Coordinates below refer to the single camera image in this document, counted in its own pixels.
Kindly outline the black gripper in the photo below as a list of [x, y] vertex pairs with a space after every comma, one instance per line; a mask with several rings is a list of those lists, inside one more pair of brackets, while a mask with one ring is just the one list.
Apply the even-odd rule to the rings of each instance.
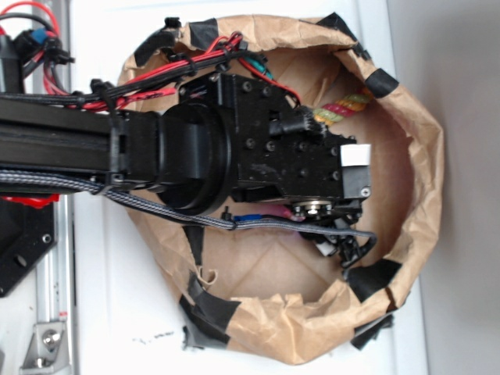
[[285, 91], [235, 74], [208, 74], [180, 89], [184, 185], [178, 209], [204, 215], [227, 198], [276, 202], [326, 230], [325, 255], [362, 258], [353, 226], [370, 196], [370, 148], [332, 134]]

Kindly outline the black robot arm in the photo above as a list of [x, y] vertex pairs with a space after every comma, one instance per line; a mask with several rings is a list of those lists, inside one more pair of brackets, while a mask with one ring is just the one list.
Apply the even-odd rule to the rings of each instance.
[[354, 228], [369, 146], [332, 134], [283, 88], [233, 74], [190, 81], [161, 114], [2, 100], [2, 197], [80, 191], [186, 225], [301, 232], [343, 266], [377, 241]]

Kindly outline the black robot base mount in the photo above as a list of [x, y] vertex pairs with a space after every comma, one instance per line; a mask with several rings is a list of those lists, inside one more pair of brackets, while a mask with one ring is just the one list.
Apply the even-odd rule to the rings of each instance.
[[55, 245], [52, 203], [34, 208], [1, 200], [1, 296], [7, 297]]

